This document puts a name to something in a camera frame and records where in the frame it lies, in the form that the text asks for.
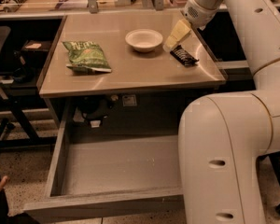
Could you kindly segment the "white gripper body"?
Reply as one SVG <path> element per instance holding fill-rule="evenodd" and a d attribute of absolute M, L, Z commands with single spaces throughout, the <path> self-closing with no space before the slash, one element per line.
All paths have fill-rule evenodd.
<path fill-rule="evenodd" d="M 203 28 L 216 15 L 221 0 L 188 0 L 183 15 L 195 28 Z"/>

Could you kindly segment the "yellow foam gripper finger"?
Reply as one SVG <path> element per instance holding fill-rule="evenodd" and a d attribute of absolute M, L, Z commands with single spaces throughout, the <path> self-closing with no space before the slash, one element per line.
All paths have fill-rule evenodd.
<path fill-rule="evenodd" d="M 170 35 L 163 44 L 163 49 L 170 52 L 175 49 L 181 42 L 189 37 L 191 33 L 191 24 L 186 19 L 179 20 L 173 28 Z"/>

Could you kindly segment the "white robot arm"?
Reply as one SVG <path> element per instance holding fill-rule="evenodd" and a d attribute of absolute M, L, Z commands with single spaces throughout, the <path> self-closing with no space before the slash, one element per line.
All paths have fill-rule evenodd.
<path fill-rule="evenodd" d="M 271 0 L 188 0 L 192 27 L 230 13 L 256 88 L 192 102 L 178 131 L 188 224 L 265 224 L 258 157 L 280 151 L 280 13 Z"/>

